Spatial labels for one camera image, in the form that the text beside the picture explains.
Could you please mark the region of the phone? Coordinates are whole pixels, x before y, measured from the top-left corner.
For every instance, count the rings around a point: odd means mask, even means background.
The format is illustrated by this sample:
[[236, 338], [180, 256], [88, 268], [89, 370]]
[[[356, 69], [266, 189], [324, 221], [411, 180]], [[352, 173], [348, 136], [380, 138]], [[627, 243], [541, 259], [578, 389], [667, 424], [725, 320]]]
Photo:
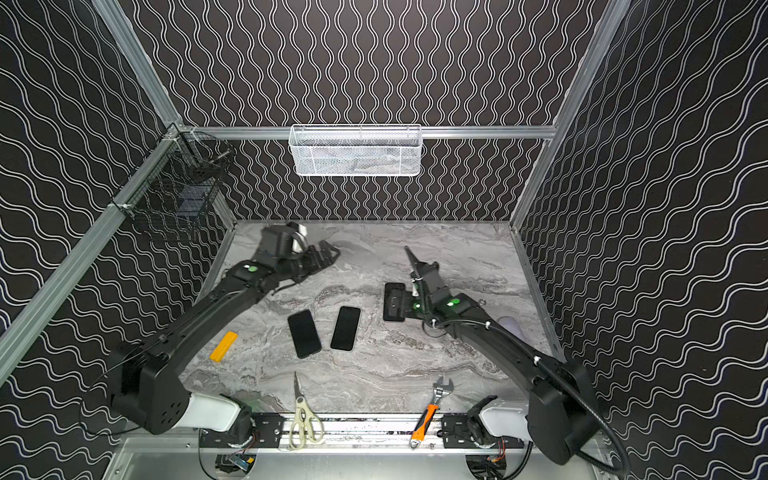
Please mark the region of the phone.
[[384, 286], [383, 320], [404, 322], [415, 319], [412, 290], [404, 283], [387, 282]]

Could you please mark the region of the black smartphone green case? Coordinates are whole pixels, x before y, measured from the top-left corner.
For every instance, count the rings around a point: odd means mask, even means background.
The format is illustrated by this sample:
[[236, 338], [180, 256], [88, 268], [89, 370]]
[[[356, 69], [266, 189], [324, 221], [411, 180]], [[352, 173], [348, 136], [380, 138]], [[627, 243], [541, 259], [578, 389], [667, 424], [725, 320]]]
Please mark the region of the black smartphone green case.
[[342, 306], [338, 312], [330, 347], [334, 350], [352, 351], [355, 344], [361, 310]]

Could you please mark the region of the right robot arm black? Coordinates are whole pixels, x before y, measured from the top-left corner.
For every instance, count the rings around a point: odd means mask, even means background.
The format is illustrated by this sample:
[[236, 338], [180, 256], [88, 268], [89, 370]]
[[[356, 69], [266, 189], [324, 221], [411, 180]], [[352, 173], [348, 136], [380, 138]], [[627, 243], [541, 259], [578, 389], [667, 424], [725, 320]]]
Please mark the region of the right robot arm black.
[[[576, 456], [619, 479], [626, 478], [630, 470], [626, 447], [599, 412], [586, 368], [529, 345], [492, 319], [478, 301], [452, 294], [437, 262], [423, 262], [409, 247], [404, 250], [415, 298], [402, 302], [398, 315], [419, 319], [424, 327], [471, 345], [512, 379], [528, 399], [525, 431], [530, 442], [549, 460], [564, 465]], [[582, 450], [598, 432], [611, 441], [618, 455], [616, 463], [600, 461]]]

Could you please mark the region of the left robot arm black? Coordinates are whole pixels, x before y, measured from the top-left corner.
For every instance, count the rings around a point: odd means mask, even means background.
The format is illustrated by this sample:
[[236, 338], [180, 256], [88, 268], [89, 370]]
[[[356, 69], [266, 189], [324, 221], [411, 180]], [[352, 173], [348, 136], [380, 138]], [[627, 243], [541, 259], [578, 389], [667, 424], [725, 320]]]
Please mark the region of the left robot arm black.
[[251, 408], [226, 396], [189, 391], [181, 374], [198, 352], [238, 315], [282, 288], [333, 266], [341, 252], [311, 245], [295, 223], [262, 229], [255, 253], [224, 274], [186, 313], [153, 336], [123, 342], [108, 356], [106, 404], [153, 435], [175, 428], [221, 433], [241, 445], [252, 437]]

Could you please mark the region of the black smartphone left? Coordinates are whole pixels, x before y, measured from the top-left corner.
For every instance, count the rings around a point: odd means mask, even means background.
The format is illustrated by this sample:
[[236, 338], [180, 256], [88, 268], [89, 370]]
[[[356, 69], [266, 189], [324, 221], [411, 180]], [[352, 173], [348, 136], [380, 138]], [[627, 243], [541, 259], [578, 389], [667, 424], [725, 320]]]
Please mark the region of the black smartphone left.
[[322, 350], [314, 318], [310, 310], [302, 310], [288, 317], [288, 326], [296, 356], [307, 358]]

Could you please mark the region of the purple round object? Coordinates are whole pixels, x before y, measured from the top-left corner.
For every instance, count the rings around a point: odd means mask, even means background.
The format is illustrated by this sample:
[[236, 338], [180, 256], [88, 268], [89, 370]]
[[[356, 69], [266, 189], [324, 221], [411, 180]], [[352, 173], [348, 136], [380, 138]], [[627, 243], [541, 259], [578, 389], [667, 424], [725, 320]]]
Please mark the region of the purple round object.
[[520, 325], [518, 324], [518, 322], [514, 318], [512, 318], [510, 316], [500, 317], [498, 319], [498, 323], [499, 323], [499, 325], [501, 327], [503, 327], [505, 330], [509, 331], [510, 333], [515, 335], [516, 337], [518, 337], [520, 339], [523, 338], [523, 333], [522, 333], [522, 330], [520, 328]]

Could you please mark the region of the yellow rectangular block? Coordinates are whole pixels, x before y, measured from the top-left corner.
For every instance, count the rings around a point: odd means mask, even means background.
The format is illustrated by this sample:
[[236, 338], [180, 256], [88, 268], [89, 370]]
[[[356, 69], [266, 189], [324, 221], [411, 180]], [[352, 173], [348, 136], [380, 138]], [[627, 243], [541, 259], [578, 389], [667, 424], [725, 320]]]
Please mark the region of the yellow rectangular block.
[[228, 331], [211, 352], [209, 359], [213, 362], [220, 363], [237, 339], [237, 333]]

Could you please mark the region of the orange handled adjustable wrench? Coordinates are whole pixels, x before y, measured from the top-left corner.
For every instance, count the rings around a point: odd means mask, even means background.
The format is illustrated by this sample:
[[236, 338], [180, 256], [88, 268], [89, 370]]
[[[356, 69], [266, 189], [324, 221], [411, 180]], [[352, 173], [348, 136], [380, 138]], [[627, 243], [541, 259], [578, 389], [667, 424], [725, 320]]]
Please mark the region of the orange handled adjustable wrench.
[[454, 382], [452, 379], [445, 380], [443, 376], [433, 384], [432, 398], [419, 418], [415, 428], [411, 433], [409, 440], [409, 447], [412, 450], [417, 449], [425, 439], [429, 426], [439, 409], [441, 400], [444, 397], [449, 396], [454, 390]]

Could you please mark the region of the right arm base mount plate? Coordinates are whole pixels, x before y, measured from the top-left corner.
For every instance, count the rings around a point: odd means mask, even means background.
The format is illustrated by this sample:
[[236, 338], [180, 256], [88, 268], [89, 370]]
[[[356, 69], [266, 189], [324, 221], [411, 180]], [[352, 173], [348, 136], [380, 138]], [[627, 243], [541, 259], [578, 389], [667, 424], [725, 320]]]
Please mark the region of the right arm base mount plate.
[[480, 416], [446, 414], [440, 420], [437, 436], [446, 449], [490, 449], [500, 445], [522, 448], [529, 442], [521, 414], [491, 414], [488, 420], [490, 426]]

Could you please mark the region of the beige handled scissors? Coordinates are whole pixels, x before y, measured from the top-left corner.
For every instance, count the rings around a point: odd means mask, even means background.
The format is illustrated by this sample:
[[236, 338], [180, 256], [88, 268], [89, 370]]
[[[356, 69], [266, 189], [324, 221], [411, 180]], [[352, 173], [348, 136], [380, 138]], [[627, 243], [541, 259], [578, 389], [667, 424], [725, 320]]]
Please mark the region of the beige handled scissors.
[[321, 444], [325, 430], [320, 418], [310, 409], [301, 391], [298, 373], [294, 373], [295, 412], [289, 429], [288, 444], [291, 451], [301, 450], [308, 444]]

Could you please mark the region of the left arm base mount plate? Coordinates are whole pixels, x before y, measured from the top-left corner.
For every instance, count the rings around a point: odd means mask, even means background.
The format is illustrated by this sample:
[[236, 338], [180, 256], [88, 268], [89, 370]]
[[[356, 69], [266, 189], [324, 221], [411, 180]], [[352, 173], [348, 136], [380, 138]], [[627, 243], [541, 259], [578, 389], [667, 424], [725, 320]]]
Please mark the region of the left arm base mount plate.
[[240, 415], [226, 432], [203, 430], [199, 438], [201, 448], [277, 448], [283, 436], [286, 418], [278, 413], [252, 413], [246, 420]]

